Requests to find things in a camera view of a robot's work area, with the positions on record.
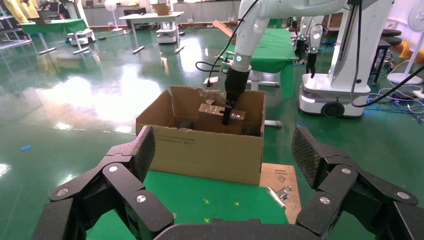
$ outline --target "green table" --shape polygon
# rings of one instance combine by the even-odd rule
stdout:
[[[47,47],[42,33],[73,33],[78,44],[78,50],[73,52],[74,55],[83,53],[89,49],[88,47],[81,48],[80,41],[78,41],[77,37],[77,32],[87,29],[86,22],[82,19],[51,20],[50,23],[46,24],[36,24],[35,22],[28,22],[21,24],[20,27],[22,28],[22,31],[28,35],[38,34],[42,45],[44,46],[44,51],[40,51],[38,53],[39,55],[56,50],[55,47]]]
[[[265,187],[150,171],[146,189],[174,214],[175,223],[208,224],[212,219],[287,224],[285,209]],[[103,215],[87,233],[88,240],[133,239],[115,212]]]
[[[236,46],[231,44],[227,50],[235,52],[235,49]],[[279,87],[281,84],[283,97],[285,99],[293,97],[293,59],[295,57],[289,30],[267,28],[250,62],[253,70],[252,82],[258,82],[258,84],[252,85],[252,90],[258,90],[258,85]],[[280,73],[280,84],[260,81],[259,72]]]

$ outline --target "metal bracket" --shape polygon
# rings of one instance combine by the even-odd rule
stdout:
[[[290,193],[292,192],[291,186],[284,186],[282,189],[276,191],[272,187],[267,187],[266,191],[271,195],[271,197],[282,207],[284,208],[287,203],[285,200],[290,198]]]

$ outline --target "metal pole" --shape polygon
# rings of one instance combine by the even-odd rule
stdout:
[[[47,51],[47,50],[49,50],[49,48],[47,47],[46,42],[44,41],[43,34],[41,34],[41,32],[39,32],[39,33],[38,33],[38,37],[40,38],[41,43],[42,43],[42,45],[44,46],[44,49],[45,49],[46,51]]]

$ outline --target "silver screw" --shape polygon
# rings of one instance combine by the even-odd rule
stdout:
[[[323,204],[330,204],[330,199],[326,198],[325,196],[320,197],[319,200]]]
[[[66,187],[60,189],[59,191],[57,191],[56,195],[57,196],[62,196],[65,195],[68,192],[68,189]]]
[[[421,12],[420,14],[418,14],[418,16],[416,16],[417,19],[419,20],[424,20],[424,12]]]
[[[116,170],[118,170],[117,166],[111,166],[109,167],[109,172],[115,172]]]
[[[341,171],[345,174],[351,174],[351,171],[347,168],[342,168]]]
[[[142,203],[146,200],[146,196],[145,195],[139,195],[136,200],[137,200],[137,203]]]
[[[397,192],[397,195],[403,199],[410,199],[410,196],[408,194],[401,191]]]

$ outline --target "glossy floor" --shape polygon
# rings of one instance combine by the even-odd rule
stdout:
[[[185,31],[185,49],[179,54],[174,54],[174,45],[158,45],[153,31],[138,33],[145,49],[136,55],[131,54],[136,48],[131,34],[111,37],[108,32],[97,33],[107,40],[92,44],[92,54],[85,56],[73,56],[75,48],[60,34],[45,35],[49,47],[57,47],[50,54],[39,56],[32,45],[2,52],[0,239],[28,239],[50,191],[94,167],[111,146],[133,140],[128,133],[135,131],[135,117],[161,91],[171,85],[202,87],[206,73],[195,62],[213,61],[226,38],[216,29]],[[40,51],[39,39],[34,43]],[[318,72],[328,70],[330,55],[320,56]],[[295,67],[295,94],[303,73],[303,66]],[[283,99],[278,88],[260,90],[267,94],[266,118],[283,124],[281,129],[265,128],[264,162],[296,165],[291,140],[295,128],[303,126],[319,141],[343,148],[365,170],[424,201],[423,127],[410,115],[366,110],[361,119],[308,116],[298,112],[296,97]],[[31,149],[21,151],[26,145]],[[298,168],[296,174],[304,205],[314,191]],[[118,225],[101,224],[104,230]],[[358,238],[373,239],[344,213],[330,239]]]

